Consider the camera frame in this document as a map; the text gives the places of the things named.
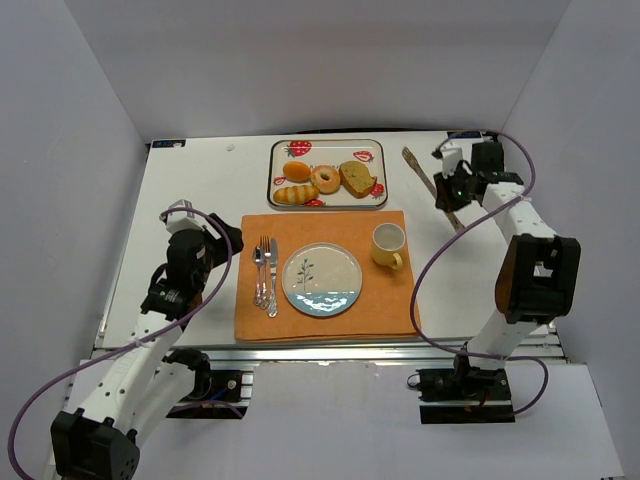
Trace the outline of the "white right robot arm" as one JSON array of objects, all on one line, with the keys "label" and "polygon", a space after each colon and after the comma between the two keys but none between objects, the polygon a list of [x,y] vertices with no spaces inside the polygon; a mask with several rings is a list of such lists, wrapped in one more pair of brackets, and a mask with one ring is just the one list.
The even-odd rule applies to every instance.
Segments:
[{"label": "white right robot arm", "polygon": [[470,161],[453,142],[432,154],[442,163],[434,176],[437,208],[454,213],[477,202],[492,216],[507,244],[494,288],[496,309],[454,360],[460,382],[488,382],[530,333],[569,313],[581,246],[542,220],[524,181],[506,171],[500,143],[473,144]]}]

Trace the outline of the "stainless steel tongs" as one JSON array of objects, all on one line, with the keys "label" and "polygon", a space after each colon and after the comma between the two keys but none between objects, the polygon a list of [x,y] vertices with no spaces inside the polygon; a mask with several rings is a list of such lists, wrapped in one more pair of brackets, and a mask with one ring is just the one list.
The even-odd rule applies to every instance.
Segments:
[{"label": "stainless steel tongs", "polygon": [[[433,180],[425,173],[425,171],[420,166],[418,159],[413,154],[413,152],[407,147],[404,146],[401,151],[401,155],[406,162],[406,164],[414,171],[414,173],[419,177],[422,183],[425,185],[431,196],[434,200],[437,199],[437,190]],[[459,220],[455,213],[452,212],[444,212],[441,210],[441,213],[445,215],[450,225],[453,227],[455,232],[459,232],[464,228],[463,223]]]}]

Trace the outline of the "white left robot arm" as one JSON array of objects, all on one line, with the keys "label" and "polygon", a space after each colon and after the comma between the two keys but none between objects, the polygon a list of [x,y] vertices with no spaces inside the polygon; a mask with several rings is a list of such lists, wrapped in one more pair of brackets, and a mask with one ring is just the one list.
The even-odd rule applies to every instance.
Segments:
[{"label": "white left robot arm", "polygon": [[181,400],[205,401],[213,375],[206,354],[176,343],[204,306],[209,275],[243,250],[242,232],[187,206],[162,214],[170,234],[166,260],[152,274],[131,333],[104,377],[72,412],[51,425],[63,479],[130,479],[151,431]]}]

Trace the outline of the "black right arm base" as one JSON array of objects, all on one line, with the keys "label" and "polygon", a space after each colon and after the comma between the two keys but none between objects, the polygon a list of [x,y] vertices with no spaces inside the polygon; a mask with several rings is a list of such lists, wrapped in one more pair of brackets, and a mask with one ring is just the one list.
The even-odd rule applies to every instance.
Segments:
[{"label": "black right arm base", "polygon": [[462,378],[453,368],[420,369],[408,376],[407,387],[418,393],[422,425],[515,422],[504,370],[484,377]]}]

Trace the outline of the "sugared bagel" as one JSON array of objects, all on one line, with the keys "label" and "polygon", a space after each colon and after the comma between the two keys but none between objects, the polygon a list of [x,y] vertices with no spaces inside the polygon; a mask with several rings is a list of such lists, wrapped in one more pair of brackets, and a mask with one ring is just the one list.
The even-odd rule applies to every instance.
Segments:
[{"label": "sugared bagel", "polygon": [[311,171],[310,181],[324,195],[337,192],[341,186],[341,177],[338,170],[329,165],[315,167]]}]

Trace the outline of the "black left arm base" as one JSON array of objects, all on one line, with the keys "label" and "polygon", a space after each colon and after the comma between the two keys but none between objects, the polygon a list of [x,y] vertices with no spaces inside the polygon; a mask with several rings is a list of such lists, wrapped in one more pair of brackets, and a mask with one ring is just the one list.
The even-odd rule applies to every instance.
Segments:
[{"label": "black left arm base", "polygon": [[212,368],[209,356],[195,349],[177,349],[161,365],[182,364],[193,377],[192,391],[168,414],[170,419],[237,419],[248,410],[252,377],[238,369]]}]

